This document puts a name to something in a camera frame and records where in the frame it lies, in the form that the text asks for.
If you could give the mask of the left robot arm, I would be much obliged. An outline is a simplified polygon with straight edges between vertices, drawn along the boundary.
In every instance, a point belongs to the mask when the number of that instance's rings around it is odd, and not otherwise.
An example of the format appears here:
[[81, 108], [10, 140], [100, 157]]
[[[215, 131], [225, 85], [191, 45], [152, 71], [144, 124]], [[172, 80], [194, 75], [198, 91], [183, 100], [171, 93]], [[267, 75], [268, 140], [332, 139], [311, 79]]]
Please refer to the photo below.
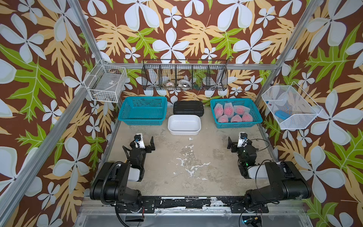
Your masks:
[[130, 148], [122, 146], [122, 149], [126, 161], [105, 162], [90, 187], [89, 196], [104, 205], [125, 206], [127, 210], [137, 212], [142, 208], [141, 192], [128, 188], [127, 183], [142, 181], [146, 155], [156, 150], [154, 138], [145, 145], [142, 134], [136, 134]]

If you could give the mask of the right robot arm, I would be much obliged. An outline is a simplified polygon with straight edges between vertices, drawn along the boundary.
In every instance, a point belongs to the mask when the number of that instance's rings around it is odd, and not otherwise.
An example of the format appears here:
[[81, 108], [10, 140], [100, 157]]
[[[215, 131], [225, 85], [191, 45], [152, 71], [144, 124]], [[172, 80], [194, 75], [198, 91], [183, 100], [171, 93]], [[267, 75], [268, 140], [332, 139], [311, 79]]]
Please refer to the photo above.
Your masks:
[[268, 179], [269, 185], [247, 190], [244, 196], [245, 209], [258, 208], [268, 203], [285, 200], [309, 199], [312, 188], [291, 161], [274, 162], [264, 160], [256, 164], [258, 149], [252, 145], [247, 134], [241, 133], [237, 142], [228, 139], [227, 148], [238, 156], [238, 168], [246, 179]]

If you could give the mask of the right teal plastic basket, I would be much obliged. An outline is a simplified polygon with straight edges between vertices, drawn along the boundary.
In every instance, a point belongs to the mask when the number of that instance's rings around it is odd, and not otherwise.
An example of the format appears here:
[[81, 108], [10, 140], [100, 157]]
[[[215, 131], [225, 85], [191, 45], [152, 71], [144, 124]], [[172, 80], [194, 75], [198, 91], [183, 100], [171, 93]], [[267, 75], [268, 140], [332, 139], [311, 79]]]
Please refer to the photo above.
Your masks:
[[251, 99], [213, 99], [210, 107], [219, 129], [249, 128], [262, 123], [262, 116]]

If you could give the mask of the teal plastic basket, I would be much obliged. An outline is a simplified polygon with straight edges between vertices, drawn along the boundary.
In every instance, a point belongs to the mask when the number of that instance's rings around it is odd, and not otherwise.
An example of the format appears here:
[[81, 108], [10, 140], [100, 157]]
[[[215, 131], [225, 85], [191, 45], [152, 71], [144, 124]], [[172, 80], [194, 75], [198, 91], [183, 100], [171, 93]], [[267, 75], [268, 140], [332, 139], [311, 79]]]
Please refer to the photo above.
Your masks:
[[213, 99], [210, 107], [219, 129], [249, 128], [262, 123], [262, 116], [251, 99]]
[[127, 125], [162, 125], [167, 113], [164, 96], [131, 96], [125, 98], [118, 120]]

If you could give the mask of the white rectangular tub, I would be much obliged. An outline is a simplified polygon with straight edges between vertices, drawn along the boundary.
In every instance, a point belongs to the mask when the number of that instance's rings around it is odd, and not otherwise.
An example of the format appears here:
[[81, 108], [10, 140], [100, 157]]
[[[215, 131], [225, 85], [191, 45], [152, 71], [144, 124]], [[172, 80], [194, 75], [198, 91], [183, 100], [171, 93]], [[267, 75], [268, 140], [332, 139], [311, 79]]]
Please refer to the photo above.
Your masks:
[[172, 135], [194, 136], [201, 130], [201, 120], [197, 115], [174, 114], [168, 118], [168, 130]]

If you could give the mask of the netted apple top right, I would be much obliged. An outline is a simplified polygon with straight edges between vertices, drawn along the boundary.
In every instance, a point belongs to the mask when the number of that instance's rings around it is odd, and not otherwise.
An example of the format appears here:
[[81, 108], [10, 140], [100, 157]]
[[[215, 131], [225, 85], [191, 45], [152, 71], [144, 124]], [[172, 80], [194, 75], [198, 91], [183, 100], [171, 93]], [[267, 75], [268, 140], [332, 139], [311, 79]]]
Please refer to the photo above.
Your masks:
[[243, 115], [244, 113], [249, 113], [251, 109], [245, 106], [233, 106], [233, 110], [236, 114]]

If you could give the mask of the left teal plastic basket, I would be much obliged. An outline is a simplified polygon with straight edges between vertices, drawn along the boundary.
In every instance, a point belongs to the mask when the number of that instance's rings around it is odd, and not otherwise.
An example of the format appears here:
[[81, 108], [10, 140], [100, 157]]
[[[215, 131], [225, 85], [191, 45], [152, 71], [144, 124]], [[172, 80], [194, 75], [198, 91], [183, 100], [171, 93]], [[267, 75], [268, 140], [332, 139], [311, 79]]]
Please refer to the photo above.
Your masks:
[[164, 96], [131, 96], [125, 98], [118, 120], [127, 125], [162, 125], [167, 113]]

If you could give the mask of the blue object in basket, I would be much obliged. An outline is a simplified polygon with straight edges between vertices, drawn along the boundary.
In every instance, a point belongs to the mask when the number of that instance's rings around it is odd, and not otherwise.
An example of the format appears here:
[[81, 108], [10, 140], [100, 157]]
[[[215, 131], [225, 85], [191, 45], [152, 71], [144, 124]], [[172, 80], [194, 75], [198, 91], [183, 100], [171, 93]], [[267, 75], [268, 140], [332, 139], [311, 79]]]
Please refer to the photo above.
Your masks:
[[282, 119], [284, 121], [284, 120], [288, 119], [291, 115], [288, 114], [288, 113], [286, 113], [286, 112], [284, 112], [284, 111], [282, 111], [282, 110], [277, 110], [275, 112], [275, 116], [278, 117], [278, 118], [280, 118], [280, 119]]

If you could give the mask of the black plastic case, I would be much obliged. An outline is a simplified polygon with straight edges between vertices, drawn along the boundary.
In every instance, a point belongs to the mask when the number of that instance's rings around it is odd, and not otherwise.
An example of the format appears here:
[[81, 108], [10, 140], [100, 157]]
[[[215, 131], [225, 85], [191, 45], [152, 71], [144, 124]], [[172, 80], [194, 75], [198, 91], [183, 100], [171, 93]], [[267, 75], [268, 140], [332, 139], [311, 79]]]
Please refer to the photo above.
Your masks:
[[204, 106], [201, 101], [176, 101], [173, 106], [173, 114], [176, 115], [197, 115], [202, 117], [204, 115]]

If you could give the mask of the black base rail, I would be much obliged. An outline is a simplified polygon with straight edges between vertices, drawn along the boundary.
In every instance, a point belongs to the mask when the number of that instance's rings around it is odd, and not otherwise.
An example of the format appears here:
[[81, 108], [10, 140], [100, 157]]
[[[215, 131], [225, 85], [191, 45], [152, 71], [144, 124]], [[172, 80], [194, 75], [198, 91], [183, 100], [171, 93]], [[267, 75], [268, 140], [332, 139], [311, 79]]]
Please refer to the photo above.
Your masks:
[[118, 205], [118, 213], [140, 213], [154, 214], [161, 209], [182, 210], [182, 211], [206, 211], [209, 208], [226, 210], [233, 214], [247, 213], [269, 213], [267, 205], [256, 205], [254, 207], [244, 206], [243, 196], [186, 196], [186, 197], [169, 197], [169, 196], [142, 196], [141, 207], [137, 210], [136, 205]]

